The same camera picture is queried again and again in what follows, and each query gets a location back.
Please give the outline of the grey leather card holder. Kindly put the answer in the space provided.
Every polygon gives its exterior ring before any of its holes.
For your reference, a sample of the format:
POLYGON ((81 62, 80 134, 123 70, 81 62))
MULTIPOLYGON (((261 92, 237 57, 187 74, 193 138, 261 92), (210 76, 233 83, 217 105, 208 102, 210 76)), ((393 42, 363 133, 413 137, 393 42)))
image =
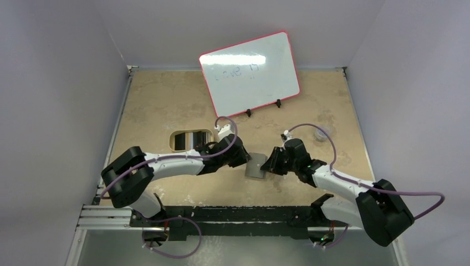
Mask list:
POLYGON ((245 176, 248 178, 265 178, 265 171, 261 170, 261 167, 267 161, 267 156, 260 153, 249 153, 250 160, 246 163, 245 176))

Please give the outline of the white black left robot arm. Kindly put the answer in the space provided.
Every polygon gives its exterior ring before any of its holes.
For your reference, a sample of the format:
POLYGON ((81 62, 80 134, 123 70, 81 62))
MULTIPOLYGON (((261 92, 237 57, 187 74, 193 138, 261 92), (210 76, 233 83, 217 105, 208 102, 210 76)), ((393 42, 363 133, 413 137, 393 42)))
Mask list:
POLYGON ((156 180, 214 173, 223 166, 238 167, 251 160, 242 140, 234 134, 219 142, 173 154, 145 153, 138 146, 127 149, 101 172, 108 195, 115 208, 131 207, 153 227, 165 221, 160 198, 147 189, 156 180))

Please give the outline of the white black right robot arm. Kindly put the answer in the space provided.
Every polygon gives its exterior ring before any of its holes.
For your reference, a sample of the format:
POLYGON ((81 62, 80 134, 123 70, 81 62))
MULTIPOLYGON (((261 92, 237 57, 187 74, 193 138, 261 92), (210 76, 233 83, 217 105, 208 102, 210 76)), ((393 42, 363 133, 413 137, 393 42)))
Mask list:
POLYGON ((311 204, 311 218, 317 225, 343 222, 363 229, 376 244, 386 247, 415 222, 389 181, 362 183, 349 175, 342 180, 328 163, 312 159, 300 139, 275 147, 260 169, 276 175, 292 172, 301 182, 326 190, 311 204))

